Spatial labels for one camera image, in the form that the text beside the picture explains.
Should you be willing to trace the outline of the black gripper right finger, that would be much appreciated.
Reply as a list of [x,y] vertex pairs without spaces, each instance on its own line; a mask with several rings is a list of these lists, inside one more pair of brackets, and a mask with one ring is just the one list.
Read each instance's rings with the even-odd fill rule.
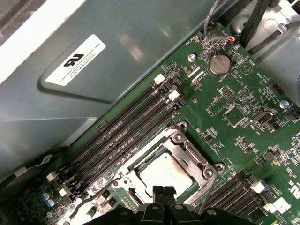
[[169,214],[173,225],[250,225],[251,222],[217,208],[207,208],[198,214],[190,205],[176,203],[173,186],[166,186],[165,201],[170,204]]

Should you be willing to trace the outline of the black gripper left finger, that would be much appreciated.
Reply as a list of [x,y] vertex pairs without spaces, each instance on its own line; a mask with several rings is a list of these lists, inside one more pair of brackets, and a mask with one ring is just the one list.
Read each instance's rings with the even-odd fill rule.
[[141,204],[135,213],[124,207],[90,221],[91,225],[162,225],[165,218],[165,187],[153,187],[153,203]]

